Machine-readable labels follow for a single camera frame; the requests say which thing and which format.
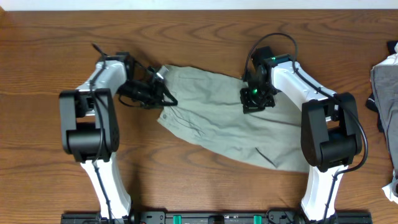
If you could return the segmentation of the khaki shorts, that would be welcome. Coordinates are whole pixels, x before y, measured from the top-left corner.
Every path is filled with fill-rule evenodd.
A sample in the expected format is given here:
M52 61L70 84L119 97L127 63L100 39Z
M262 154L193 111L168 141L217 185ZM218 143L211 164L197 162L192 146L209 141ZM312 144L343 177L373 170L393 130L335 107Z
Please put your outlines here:
M167 65L165 84L177 99L158 123L176 137L222 156L266 169L309 171L300 145L300 110L283 94L263 111L243 112L237 78Z

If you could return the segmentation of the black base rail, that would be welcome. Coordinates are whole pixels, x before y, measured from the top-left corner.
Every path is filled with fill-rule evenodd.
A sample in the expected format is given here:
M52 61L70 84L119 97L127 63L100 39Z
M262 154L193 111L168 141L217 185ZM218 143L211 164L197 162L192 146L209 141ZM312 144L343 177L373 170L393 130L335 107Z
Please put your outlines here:
M64 213L62 224L110 223L100 213ZM134 212L112 223L134 224L372 224L368 212L337 212L325 221L308 221L302 212L294 210L269 210L266 213L166 213L161 211Z

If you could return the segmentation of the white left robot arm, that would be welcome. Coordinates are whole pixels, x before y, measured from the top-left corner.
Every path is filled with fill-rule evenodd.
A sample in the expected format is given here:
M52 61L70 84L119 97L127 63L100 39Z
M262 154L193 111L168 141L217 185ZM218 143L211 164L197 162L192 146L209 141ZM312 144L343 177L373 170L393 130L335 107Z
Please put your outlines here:
M102 53L86 82L59 94L63 150L86 171L100 204L96 213L64 213L62 223L134 223L116 159L120 133L113 98L125 96L147 110L176 106L165 85L168 72L166 66L144 67L127 52Z

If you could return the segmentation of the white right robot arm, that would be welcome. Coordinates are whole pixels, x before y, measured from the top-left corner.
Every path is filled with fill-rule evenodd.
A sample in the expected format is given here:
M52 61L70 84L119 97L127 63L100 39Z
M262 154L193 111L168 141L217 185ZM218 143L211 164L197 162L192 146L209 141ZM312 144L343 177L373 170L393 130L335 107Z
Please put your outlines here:
M334 203L341 178L368 146L354 96L324 87L289 54L255 52L250 59L255 74L243 76L248 84L240 91L243 112L274 107L274 97L283 93L301 113L300 143L310 171L295 222L338 222Z

